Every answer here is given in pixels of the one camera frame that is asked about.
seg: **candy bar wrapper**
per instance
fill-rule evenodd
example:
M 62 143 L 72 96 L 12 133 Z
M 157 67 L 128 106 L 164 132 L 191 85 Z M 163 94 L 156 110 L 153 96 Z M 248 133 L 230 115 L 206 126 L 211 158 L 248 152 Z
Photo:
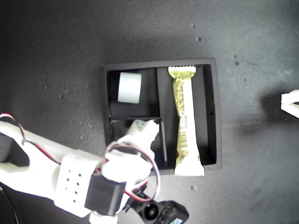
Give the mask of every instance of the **candy bar wrapper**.
M 173 77 L 173 92 L 179 117 L 178 146 L 175 175 L 204 176 L 196 142 L 191 78 L 196 72 L 194 66 L 169 67 Z

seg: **black tray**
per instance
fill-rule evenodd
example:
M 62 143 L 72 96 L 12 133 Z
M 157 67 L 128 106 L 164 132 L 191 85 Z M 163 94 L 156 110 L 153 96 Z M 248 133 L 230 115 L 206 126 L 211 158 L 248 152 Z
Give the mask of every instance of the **black tray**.
M 160 132 L 151 145 L 161 174 L 173 174 L 178 140 L 178 114 L 169 66 L 196 66 L 192 78 L 197 145 L 205 170 L 220 169 L 221 121 L 216 62 L 214 58 L 103 65 L 100 68 L 102 110 L 106 145 L 126 134 L 135 119 L 154 119 Z M 122 71 L 142 75 L 138 104 L 117 102 Z

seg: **tape roll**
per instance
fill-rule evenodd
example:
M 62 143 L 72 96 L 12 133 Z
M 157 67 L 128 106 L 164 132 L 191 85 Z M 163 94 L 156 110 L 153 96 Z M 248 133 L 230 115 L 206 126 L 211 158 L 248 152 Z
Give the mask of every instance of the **tape roll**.
M 118 102 L 138 104 L 141 90 L 141 74 L 121 72 L 118 86 Z

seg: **red wire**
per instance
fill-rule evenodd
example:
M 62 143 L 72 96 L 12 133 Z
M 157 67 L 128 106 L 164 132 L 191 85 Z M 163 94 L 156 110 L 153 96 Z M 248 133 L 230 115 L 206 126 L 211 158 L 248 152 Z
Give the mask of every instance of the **red wire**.
M 34 145 L 38 150 L 40 150 L 40 151 L 41 151 L 45 156 L 47 156 L 50 160 L 52 160 L 53 162 L 55 162 L 55 163 L 61 165 L 61 163 L 58 162 L 57 160 L 55 160 L 54 157 L 53 157 L 52 155 L 50 155 L 45 149 L 43 149 L 43 148 L 42 148 L 41 146 L 39 146 L 38 144 L 36 144 L 36 143 L 34 143 L 34 142 L 31 142 L 31 141 L 29 141 L 29 140 L 27 140 L 27 139 L 25 138 L 24 128 L 22 127 L 22 125 L 21 125 L 20 123 L 18 123 L 18 122 L 16 121 L 16 119 L 13 117 L 13 115 L 11 115 L 11 114 L 9 114 L 9 113 L 2 113 L 2 114 L 0 114 L 0 118 L 3 118 L 3 117 L 8 117 L 8 118 L 12 119 L 12 120 L 18 125 L 18 127 L 19 127 L 19 129 L 20 129 L 20 132 L 21 132 L 21 134 L 22 134 L 22 137 L 23 137 L 23 139 L 24 139 L 24 142 L 28 142 L 28 143 Z M 96 168 L 96 169 L 94 170 L 94 173 L 95 173 L 95 174 L 99 174 L 99 173 L 100 173 L 99 169 Z
M 118 147 L 129 147 L 129 148 L 132 148 L 132 149 L 136 150 L 137 152 L 140 152 L 140 153 L 146 155 L 146 157 L 149 159 L 151 165 L 154 167 L 153 160 L 152 160 L 147 154 L 145 154 L 144 152 L 142 152 L 141 150 L 137 149 L 137 148 L 134 147 L 134 146 L 115 145 L 115 146 L 111 147 L 109 150 L 107 150 L 107 152 L 110 152 L 110 151 L 112 151 L 113 149 L 116 149 L 116 150 L 117 150 Z M 141 198 L 141 197 L 137 196 L 137 195 L 134 194 L 133 192 L 128 192 L 128 191 L 125 190 L 125 193 L 126 193 L 128 196 L 130 196 L 131 198 L 133 198 L 134 200 L 139 201 L 139 202 L 149 202 L 149 201 L 153 200 L 154 197 L 155 197 L 155 196 L 154 196 L 154 197 L 152 197 L 152 198 L 144 199 L 144 198 Z

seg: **dark table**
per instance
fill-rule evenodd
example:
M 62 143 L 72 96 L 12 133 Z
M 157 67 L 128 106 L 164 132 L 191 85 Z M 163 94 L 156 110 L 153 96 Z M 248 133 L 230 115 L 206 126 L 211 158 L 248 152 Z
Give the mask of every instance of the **dark table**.
M 280 94 L 299 87 L 299 1 L 12 0 L 0 3 L 0 28 L 2 110 L 97 155 L 100 64 L 215 57 L 223 168 L 163 176 L 158 199 L 186 205 L 190 224 L 299 223 L 299 120 L 280 110 Z M 21 223 L 88 223 L 8 194 Z

